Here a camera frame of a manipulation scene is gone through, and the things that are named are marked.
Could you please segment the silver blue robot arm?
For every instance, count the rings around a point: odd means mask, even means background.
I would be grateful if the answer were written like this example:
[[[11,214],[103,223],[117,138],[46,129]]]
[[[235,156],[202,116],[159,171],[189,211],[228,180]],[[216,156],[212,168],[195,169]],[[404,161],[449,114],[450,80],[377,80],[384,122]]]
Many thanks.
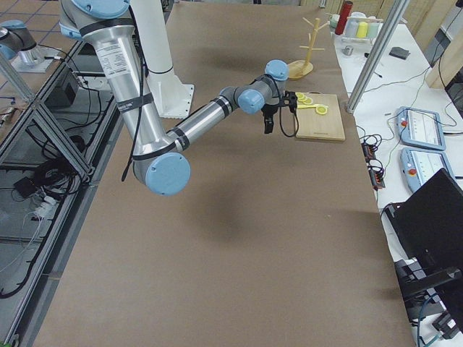
[[[262,111],[266,131],[283,105],[289,69],[272,60],[249,85],[226,87],[170,130],[161,112],[186,106],[190,86],[174,73],[165,17],[158,1],[62,1],[63,35],[90,44],[132,137],[127,168],[150,191],[170,196],[190,179],[183,152],[233,111]]]
[[[21,20],[1,23],[1,54],[17,72],[42,74],[51,63]]]

